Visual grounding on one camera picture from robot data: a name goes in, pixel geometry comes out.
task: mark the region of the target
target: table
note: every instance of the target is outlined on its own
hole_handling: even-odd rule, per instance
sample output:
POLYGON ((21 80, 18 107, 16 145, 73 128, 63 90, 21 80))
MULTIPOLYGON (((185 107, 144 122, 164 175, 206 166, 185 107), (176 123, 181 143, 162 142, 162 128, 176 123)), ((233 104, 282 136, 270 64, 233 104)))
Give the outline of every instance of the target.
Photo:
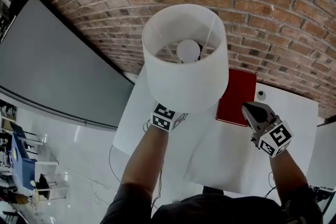
MULTIPOLYGON (((312 155, 318 118, 318 104, 299 95, 257 83, 264 91, 264 102, 286 120, 294 133, 290 154, 307 172, 312 155)), ((140 72, 115 134, 113 145, 131 155, 143 136, 142 125, 150 118, 154 105, 146 78, 140 72)), ((164 169, 184 180, 241 193, 264 196, 269 190, 271 172, 267 154, 250 142, 252 130, 215 120, 217 104, 191 113, 170 133, 164 169)), ((276 191, 269 196, 278 199, 276 191)))

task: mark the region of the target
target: white wall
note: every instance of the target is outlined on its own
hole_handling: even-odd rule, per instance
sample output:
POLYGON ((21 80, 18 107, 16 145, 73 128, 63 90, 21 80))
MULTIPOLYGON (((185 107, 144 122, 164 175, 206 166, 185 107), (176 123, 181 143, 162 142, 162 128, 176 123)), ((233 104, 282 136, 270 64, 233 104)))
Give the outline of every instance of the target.
POLYGON ((314 186, 336 186, 336 122, 317 127, 307 180, 314 186))

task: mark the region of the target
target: red folder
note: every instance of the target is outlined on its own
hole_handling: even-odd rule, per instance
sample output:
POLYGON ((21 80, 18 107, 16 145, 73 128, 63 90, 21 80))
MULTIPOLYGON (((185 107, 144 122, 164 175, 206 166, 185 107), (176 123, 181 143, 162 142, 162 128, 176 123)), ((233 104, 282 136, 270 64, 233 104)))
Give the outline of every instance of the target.
POLYGON ((256 75, 229 69, 229 83, 219 100, 216 120, 247 126, 241 107, 244 102, 254 101, 256 84, 256 75))

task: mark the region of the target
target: white lamp shade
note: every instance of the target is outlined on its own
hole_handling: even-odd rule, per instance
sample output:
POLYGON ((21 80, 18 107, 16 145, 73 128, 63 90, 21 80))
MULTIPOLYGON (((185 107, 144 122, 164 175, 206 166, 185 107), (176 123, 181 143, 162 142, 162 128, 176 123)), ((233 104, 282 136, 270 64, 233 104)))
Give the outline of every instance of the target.
POLYGON ((228 84, 225 27, 210 9, 193 4, 165 8, 146 23, 142 43, 149 89, 157 102, 189 113, 207 109, 222 97, 228 84), (203 45, 208 40, 208 48, 215 51, 191 63, 155 56, 163 47, 186 39, 203 45))

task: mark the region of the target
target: white floor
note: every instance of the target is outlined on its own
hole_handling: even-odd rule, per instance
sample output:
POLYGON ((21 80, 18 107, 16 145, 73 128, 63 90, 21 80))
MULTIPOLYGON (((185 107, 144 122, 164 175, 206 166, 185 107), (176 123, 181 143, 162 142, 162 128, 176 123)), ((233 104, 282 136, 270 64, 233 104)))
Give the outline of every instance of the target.
MULTIPOLYGON (((20 108, 17 124, 25 131, 45 137, 48 150, 59 161, 56 170, 52 166, 37 166, 36 179, 40 173, 55 172, 61 174, 70 186, 66 199, 38 204, 39 215, 42 216, 36 222, 99 223, 119 187, 109 165, 109 151, 115 132, 65 123, 20 108)), ((118 178, 121 178, 128 159, 129 155, 112 148, 110 161, 118 178)), ((181 200, 201 190, 200 185, 177 182, 173 175, 163 172, 162 194, 155 205, 159 207, 181 200)))

